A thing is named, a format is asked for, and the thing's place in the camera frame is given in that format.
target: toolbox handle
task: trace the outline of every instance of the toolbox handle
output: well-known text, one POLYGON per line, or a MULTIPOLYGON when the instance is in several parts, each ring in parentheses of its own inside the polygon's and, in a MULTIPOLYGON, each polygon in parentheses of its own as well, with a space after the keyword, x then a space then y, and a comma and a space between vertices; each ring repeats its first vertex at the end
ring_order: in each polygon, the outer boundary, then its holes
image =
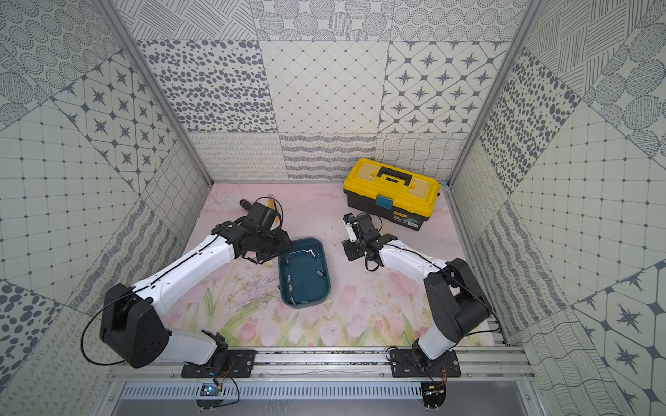
POLYGON ((398 172, 397 170, 387 168, 386 166, 382 166, 381 169, 379 169, 379 173, 377 173, 377 177, 381 178, 383 174, 387 174, 388 176, 393 176, 395 178, 399 178, 399 179, 404 180, 405 181, 405 186, 409 186, 410 182, 412 181, 412 175, 410 175, 408 173, 398 172))

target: vented metal panel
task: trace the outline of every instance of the vented metal panel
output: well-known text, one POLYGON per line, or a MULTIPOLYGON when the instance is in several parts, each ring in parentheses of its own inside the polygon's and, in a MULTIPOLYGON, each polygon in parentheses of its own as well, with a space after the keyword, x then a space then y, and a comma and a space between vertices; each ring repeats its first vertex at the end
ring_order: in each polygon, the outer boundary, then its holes
MULTIPOLYGON (((127 383, 123 399, 236 399, 233 383, 227 381, 221 396, 199 396, 204 383, 127 383)), ((416 381, 384 382, 285 382, 238 383, 241 400, 267 399, 409 399, 421 397, 416 381)))

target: toolbox lid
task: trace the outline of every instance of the toolbox lid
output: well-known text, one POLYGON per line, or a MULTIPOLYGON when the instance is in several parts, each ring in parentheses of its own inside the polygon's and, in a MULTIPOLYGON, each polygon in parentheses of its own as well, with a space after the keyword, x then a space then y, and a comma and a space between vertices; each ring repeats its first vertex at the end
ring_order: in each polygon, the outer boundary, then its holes
POLYGON ((345 179, 344 188, 375 200, 391 199, 393 206, 429 217, 440 184, 433 178, 363 158, 345 179))

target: yellow toolbox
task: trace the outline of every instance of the yellow toolbox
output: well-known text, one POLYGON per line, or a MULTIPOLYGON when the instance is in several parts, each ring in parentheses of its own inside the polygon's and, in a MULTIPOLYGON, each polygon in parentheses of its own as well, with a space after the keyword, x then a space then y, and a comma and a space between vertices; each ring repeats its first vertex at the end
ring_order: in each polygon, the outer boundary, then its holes
POLYGON ((430 219, 439 191, 433 178, 365 158, 344 181, 348 206, 417 231, 430 219))

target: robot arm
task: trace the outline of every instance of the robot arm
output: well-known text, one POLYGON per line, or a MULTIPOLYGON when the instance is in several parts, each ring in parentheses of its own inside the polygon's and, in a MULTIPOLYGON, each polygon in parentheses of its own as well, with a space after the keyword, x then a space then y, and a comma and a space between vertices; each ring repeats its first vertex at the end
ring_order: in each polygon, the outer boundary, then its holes
POLYGON ((243 257, 261 264, 288 252, 289 235, 277 227, 278 213, 259 202, 241 202, 249 213, 213 229, 197 247, 156 274, 131 287, 108 290, 100 339, 134 368, 151 362, 187 361, 219 373, 227 361, 224 337, 206 331, 169 330, 161 317, 180 297, 220 266, 243 257), (247 258, 256 253, 256 259, 247 258))
POLYGON ((436 361, 490 316, 488 299, 463 260, 437 260, 407 247, 391 234, 381 236, 367 213, 356 217, 347 214, 344 221, 350 239, 342 245, 350 261, 365 257, 366 268, 368 262, 376 262, 377 268, 397 270, 426 286, 435 325, 414 342, 419 361, 436 361), (449 287, 461 291, 454 296, 449 287))

